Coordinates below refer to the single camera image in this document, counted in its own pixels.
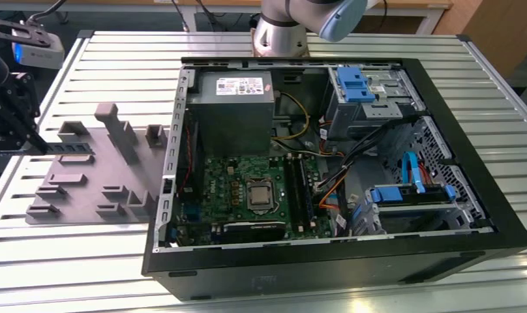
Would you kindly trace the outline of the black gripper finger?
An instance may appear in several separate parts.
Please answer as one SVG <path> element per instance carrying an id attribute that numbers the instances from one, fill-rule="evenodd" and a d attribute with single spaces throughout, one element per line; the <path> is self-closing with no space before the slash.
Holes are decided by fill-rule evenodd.
<path id="1" fill-rule="evenodd" d="M 37 133 L 35 112 L 1 109 L 2 131 L 6 143 L 0 150 L 2 155 L 43 155 L 47 145 Z"/>

